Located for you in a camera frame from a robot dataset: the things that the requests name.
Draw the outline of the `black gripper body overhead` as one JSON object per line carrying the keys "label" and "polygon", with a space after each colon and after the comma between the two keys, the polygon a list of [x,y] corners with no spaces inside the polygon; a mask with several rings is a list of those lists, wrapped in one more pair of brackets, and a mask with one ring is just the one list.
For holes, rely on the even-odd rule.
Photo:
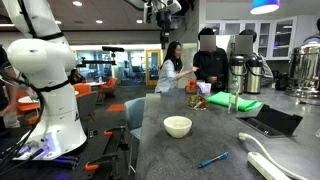
{"label": "black gripper body overhead", "polygon": [[161,48],[165,49],[169,42],[171,17],[173,14],[182,9],[178,0],[156,0],[158,5],[153,3],[153,0],[146,0],[143,5],[143,22],[151,23],[152,15],[155,15],[155,21],[160,28],[160,44]]}

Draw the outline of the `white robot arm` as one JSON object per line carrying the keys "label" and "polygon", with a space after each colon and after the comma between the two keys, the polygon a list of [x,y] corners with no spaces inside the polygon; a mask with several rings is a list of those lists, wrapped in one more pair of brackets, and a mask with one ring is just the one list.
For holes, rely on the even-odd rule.
{"label": "white robot arm", "polygon": [[28,79],[40,104],[38,122],[17,152],[18,160],[54,160],[82,146],[84,133],[74,87],[67,73],[74,52],[56,24],[47,0],[2,0],[23,39],[7,48],[11,65]]}

